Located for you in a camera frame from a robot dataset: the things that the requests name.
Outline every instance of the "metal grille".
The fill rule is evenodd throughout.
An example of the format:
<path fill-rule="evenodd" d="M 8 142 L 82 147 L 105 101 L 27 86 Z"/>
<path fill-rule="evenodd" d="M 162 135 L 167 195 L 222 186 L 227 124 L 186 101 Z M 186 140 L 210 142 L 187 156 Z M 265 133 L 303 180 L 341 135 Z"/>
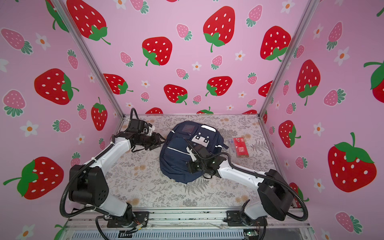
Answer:
<path fill-rule="evenodd" d="M 241 229 L 201 229 L 201 230 L 140 230 L 127 238 L 119 238 L 119 230 L 105 230 L 104 234 L 110 240 L 193 240 L 193 239 L 244 239 Z M 97 230 L 77 230 L 72 240 L 99 240 L 103 239 Z"/>

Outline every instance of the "navy blue backpack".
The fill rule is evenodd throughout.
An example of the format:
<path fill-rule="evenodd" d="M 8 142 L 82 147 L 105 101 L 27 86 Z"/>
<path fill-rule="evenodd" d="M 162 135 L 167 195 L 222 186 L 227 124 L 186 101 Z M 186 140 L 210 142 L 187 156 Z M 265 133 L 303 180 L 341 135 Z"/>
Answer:
<path fill-rule="evenodd" d="M 187 163 L 192 159 L 187 152 L 185 139 L 201 144 L 208 152 L 217 154 L 228 149 L 219 131 L 197 122 L 185 121 L 177 124 L 168 134 L 160 152 L 160 169 L 164 175 L 177 182 L 188 183 L 203 175 L 203 171 L 191 174 Z"/>

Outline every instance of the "pink wallpaper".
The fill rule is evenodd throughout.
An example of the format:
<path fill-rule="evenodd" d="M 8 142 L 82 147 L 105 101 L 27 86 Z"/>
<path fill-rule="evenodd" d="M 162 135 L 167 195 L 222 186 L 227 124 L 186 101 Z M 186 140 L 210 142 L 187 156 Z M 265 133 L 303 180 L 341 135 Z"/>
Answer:
<path fill-rule="evenodd" d="M 256 113 L 307 0 L 67 0 L 129 113 Z"/>
<path fill-rule="evenodd" d="M 69 169 L 101 151 L 119 118 L 49 2 L 6 1 L 0 29 L 1 238 L 56 239 Z"/>
<path fill-rule="evenodd" d="M 267 109 L 317 239 L 382 239 L 383 7 L 322 1 Z"/>

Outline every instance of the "reflective strip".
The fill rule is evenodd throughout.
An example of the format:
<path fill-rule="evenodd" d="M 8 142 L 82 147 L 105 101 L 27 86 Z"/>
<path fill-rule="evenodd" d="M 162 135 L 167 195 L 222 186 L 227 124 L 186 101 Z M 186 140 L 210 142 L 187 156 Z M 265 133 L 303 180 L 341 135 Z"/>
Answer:
<path fill-rule="evenodd" d="M 169 148 L 169 149 L 171 149 L 171 150 L 174 150 L 174 151 L 176 151 L 176 152 L 180 152 L 180 153 L 184 153 L 184 154 L 186 154 L 186 155 L 189 155 L 189 153 L 185 153 L 185 152 L 179 151 L 179 150 L 174 149 L 174 148 L 171 148 L 171 147 L 167 147 L 167 148 Z"/>

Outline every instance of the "red box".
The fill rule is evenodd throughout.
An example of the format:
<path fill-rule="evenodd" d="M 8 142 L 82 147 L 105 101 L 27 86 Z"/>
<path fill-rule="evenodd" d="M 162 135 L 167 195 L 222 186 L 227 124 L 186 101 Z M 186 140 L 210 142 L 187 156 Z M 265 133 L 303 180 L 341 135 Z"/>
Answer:
<path fill-rule="evenodd" d="M 244 138 L 235 137 L 233 139 L 236 148 L 237 157 L 249 157 L 247 147 L 245 146 Z"/>

